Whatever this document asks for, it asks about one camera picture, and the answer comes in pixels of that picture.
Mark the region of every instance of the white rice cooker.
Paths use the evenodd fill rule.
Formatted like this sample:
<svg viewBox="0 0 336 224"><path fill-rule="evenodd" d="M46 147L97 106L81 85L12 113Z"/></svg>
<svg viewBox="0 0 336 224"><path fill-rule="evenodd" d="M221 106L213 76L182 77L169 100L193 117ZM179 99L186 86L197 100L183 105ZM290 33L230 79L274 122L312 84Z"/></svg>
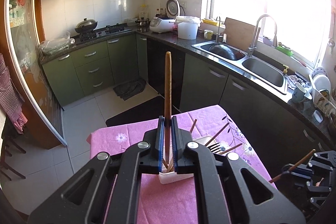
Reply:
<svg viewBox="0 0 336 224"><path fill-rule="evenodd" d="M152 32L171 32L174 28L176 16L180 15L180 5L177 0L167 0L166 11L168 18L154 17L149 25Z"/></svg>

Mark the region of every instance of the double sink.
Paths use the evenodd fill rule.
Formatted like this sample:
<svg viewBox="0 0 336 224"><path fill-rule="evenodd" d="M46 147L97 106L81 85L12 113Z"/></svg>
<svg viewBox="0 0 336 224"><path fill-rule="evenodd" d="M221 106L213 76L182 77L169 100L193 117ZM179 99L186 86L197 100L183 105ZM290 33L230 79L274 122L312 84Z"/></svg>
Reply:
<svg viewBox="0 0 336 224"><path fill-rule="evenodd" d="M227 63L230 63L241 70L247 72L248 74L252 75L270 87L274 88L278 92L286 95L287 93L287 80L284 77L283 73L278 69L274 68L273 66L269 65L268 63L256 58L256 57L248 57L247 53L242 52L239 49L231 47L229 45L226 48L230 50L238 58L233 58L236 60L231 60L227 58L227 54L223 52L223 54L216 52L213 53L211 47L221 45L221 43L216 43L215 41L204 42L199 44L194 44L192 47L201 50L202 52L206 52L214 57L217 57L220 60L223 60Z"/></svg>

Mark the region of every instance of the countertop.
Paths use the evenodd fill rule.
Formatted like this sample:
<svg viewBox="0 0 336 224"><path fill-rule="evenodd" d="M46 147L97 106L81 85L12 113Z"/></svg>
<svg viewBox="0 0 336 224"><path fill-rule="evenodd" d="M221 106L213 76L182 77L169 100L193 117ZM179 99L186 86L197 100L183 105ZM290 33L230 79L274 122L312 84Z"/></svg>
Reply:
<svg viewBox="0 0 336 224"><path fill-rule="evenodd" d="M152 31L149 31L146 33L140 33L137 31L136 27L133 27L127 33L117 33L117 34L111 34L105 37L94 38L92 40L89 40L87 42L84 42L78 45L74 44L73 46L70 46L69 48L61 50L52 55L45 55L45 56L42 55L40 59L40 63L45 64L55 58L64 56L82 47L86 47L86 46L89 46L89 45L92 45L98 42L102 42L102 41L116 38L116 37L125 36L127 34L132 34L132 33L140 34L143 37L153 38L168 46L174 47L180 51L183 51L187 54L197 57L231 74L232 76L238 78L239 80L244 81L246 84L252 86L256 90L260 91L267 97L277 102L283 108L288 110L295 117L297 117L300 121L302 121L308 128L310 128L314 133L316 133L325 142L326 145L330 146L333 149L336 149L336 146L335 146L336 142L330 136L328 128L327 128L328 120L324 117L323 121L321 123L318 123L312 116L313 112L316 110L312 100L307 101L307 102L294 103L291 100L292 91L290 89L288 89L288 92L286 95L283 95L280 92L273 89L272 87L270 87L269 85L262 82L261 80L241 70L240 68L237 68L236 66L230 63L227 63L210 54L207 54L206 52L202 52L198 49L193 48L192 47L193 44L198 44L198 43L202 43L206 41L206 39L204 39L204 37L201 37L201 36L197 36L197 38L194 40L185 40L185 39L178 38L176 32L166 32L166 33L159 34L159 33L154 33Z"/></svg>

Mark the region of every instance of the cutting board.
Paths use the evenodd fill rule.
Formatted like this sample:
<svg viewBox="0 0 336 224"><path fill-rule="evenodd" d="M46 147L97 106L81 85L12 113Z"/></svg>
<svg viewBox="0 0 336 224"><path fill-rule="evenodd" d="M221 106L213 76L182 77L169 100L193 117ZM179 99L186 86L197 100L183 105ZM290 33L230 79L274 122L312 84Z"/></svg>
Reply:
<svg viewBox="0 0 336 224"><path fill-rule="evenodd" d="M227 35L226 43L246 52L251 44L255 26L228 17L224 24L224 33Z"/></svg>

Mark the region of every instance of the drawer handle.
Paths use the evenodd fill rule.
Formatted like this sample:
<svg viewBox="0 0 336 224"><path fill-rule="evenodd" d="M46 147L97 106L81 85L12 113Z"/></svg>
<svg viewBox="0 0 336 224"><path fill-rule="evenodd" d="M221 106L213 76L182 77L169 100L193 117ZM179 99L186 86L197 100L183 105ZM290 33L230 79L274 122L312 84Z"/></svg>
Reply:
<svg viewBox="0 0 336 224"><path fill-rule="evenodd" d="M92 52L92 53L90 53L90 54L85 54L84 56L85 57L89 57L89 56L92 56L92 55L95 55L97 52Z"/></svg>
<svg viewBox="0 0 336 224"><path fill-rule="evenodd" d="M306 136L306 138L308 139L308 140L310 140L312 143L313 142L315 142L315 140L312 138L312 137L310 137L309 135L308 135L308 133L307 133L307 131L304 129L303 130L303 134Z"/></svg>
<svg viewBox="0 0 336 224"><path fill-rule="evenodd" d="M58 61L62 61L62 60L64 60L64 59L68 58L69 56L70 56L70 54L65 55L64 57L60 58Z"/></svg>
<svg viewBox="0 0 336 224"><path fill-rule="evenodd" d="M98 71L99 70L99 68L96 68L96 69L94 69L94 70L89 70L89 73L93 73L93 72L96 72L96 71Z"/></svg>
<svg viewBox="0 0 336 224"><path fill-rule="evenodd" d="M109 40L109 41L107 41L107 43L115 43L115 42L118 42L119 41L119 39L116 39L116 40Z"/></svg>
<svg viewBox="0 0 336 224"><path fill-rule="evenodd" d="M244 88L244 87L241 86L241 85L238 85L236 82L233 82L233 81L232 81L232 85L235 86L236 88L242 90L242 91L246 90L246 88Z"/></svg>
<svg viewBox="0 0 336 224"><path fill-rule="evenodd" d="M98 86L100 86L100 85L102 85L102 84L103 84L103 82L101 82L101 83L98 84L98 85L93 85L93 87L96 88L96 87L98 87Z"/></svg>
<svg viewBox="0 0 336 224"><path fill-rule="evenodd" d="M226 77L226 75L220 75L219 73L214 72L212 69L209 69L209 71L212 75L215 75L216 77L219 77L219 78L225 78Z"/></svg>
<svg viewBox="0 0 336 224"><path fill-rule="evenodd" d="M319 143L318 146L319 146L319 149L320 149L322 152L325 152L325 150L323 149L321 143Z"/></svg>

